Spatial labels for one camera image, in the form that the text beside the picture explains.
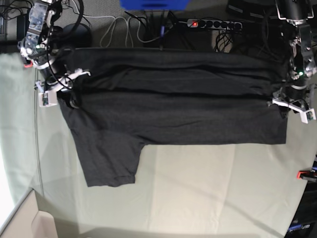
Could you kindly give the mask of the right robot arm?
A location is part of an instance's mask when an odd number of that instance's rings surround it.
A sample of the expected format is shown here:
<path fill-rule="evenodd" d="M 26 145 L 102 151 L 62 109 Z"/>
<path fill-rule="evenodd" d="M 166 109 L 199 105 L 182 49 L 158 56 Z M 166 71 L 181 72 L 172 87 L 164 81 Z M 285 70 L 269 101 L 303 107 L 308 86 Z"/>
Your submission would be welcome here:
<path fill-rule="evenodd" d="M 83 1 L 77 0 L 75 6 L 78 11 L 76 21 L 62 28 L 55 25 L 63 12 L 62 1 L 36 1 L 28 14 L 25 36 L 17 45 L 25 67 L 34 67 L 43 77 L 35 81 L 34 88 L 41 93 L 45 105 L 50 92 L 69 93 L 73 99 L 78 94 L 75 80 L 79 75 L 69 69 L 64 59 L 73 55 L 77 48 L 89 47 L 92 32 L 82 23 L 85 18 Z"/>

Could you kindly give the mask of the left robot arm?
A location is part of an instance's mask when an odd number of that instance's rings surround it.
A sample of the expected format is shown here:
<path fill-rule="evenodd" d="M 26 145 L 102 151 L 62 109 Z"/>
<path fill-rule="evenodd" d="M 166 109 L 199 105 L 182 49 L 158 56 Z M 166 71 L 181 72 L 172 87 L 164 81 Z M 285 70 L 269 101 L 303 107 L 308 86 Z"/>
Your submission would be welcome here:
<path fill-rule="evenodd" d="M 312 106 L 315 85 L 310 82 L 317 73 L 308 23 L 314 18 L 313 6 L 309 0 L 277 0 L 275 5 L 278 18 L 287 23 L 283 38 L 289 54 L 285 84 L 273 94 L 272 103 L 293 110 L 303 123 L 309 123 L 317 119 Z"/>

